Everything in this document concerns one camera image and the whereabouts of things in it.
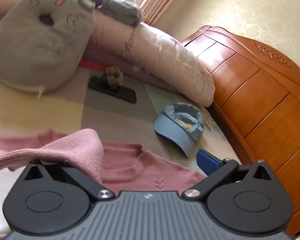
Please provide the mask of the pink and white sweater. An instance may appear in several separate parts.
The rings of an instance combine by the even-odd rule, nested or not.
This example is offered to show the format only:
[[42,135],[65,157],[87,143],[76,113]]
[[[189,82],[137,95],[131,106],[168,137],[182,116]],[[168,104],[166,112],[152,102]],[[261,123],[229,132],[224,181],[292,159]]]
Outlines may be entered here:
[[3,202],[23,168],[33,160],[73,166],[115,193],[182,193],[206,177],[149,152],[141,144],[102,141],[93,129],[70,135],[47,129],[33,135],[0,136],[0,239],[9,232]]

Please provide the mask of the blue baseball cap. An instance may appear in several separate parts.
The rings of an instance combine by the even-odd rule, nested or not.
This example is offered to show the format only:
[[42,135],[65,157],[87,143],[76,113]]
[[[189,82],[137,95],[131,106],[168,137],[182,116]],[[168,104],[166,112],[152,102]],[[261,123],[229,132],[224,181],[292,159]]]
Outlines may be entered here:
[[170,103],[153,124],[154,131],[171,140],[190,158],[204,132],[199,109],[188,103]]

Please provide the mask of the wooden headboard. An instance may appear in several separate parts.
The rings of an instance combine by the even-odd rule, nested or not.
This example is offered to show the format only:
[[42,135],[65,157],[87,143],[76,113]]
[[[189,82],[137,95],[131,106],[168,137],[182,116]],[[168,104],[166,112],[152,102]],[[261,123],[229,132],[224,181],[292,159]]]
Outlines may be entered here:
[[260,41],[205,25],[183,40],[215,82],[209,112],[244,164],[265,160],[290,195],[300,231],[300,67]]

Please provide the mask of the black phone with flower holder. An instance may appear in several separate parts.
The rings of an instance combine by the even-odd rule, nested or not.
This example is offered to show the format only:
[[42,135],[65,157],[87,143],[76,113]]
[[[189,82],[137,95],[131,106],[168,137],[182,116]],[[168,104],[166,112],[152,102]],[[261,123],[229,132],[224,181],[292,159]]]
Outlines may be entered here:
[[136,103],[136,92],[124,86],[124,75],[118,67],[107,67],[101,77],[92,76],[88,87],[110,96]]

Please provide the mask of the red object under quilt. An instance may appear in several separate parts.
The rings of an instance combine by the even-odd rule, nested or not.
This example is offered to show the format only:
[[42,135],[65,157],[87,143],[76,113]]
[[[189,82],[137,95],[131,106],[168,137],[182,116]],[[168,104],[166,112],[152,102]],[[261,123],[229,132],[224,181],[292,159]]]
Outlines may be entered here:
[[94,63],[94,62],[91,62],[87,59],[81,59],[78,66],[83,67],[83,68],[99,70],[99,71],[103,71],[103,72],[105,72],[106,69],[108,68],[108,66],[105,66],[105,65],[100,64],[100,63]]

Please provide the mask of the pink floral folded quilt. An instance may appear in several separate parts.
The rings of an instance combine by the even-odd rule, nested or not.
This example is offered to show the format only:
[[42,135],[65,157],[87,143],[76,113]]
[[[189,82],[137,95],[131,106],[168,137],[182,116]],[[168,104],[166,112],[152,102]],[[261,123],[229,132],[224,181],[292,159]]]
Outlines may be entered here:
[[99,10],[90,0],[73,0],[92,12],[96,23],[84,57],[117,66],[143,82],[165,90],[177,90],[198,105],[213,102],[215,84],[202,62],[167,33],[146,25],[128,26]]

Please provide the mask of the grey cat face cushion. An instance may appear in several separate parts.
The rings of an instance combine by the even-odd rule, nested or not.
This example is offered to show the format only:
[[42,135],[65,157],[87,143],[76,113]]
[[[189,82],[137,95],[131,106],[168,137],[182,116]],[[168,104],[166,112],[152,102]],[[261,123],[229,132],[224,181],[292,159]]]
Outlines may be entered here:
[[22,0],[0,20],[0,83],[53,92],[73,76],[95,27],[91,0]]

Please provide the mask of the folded grey-green cloth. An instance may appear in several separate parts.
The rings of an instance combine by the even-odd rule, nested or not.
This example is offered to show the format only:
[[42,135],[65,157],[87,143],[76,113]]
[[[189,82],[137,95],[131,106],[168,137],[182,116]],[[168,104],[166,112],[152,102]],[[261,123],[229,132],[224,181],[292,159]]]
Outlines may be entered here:
[[143,20],[140,7],[129,0],[108,0],[100,9],[105,15],[126,25],[135,27]]

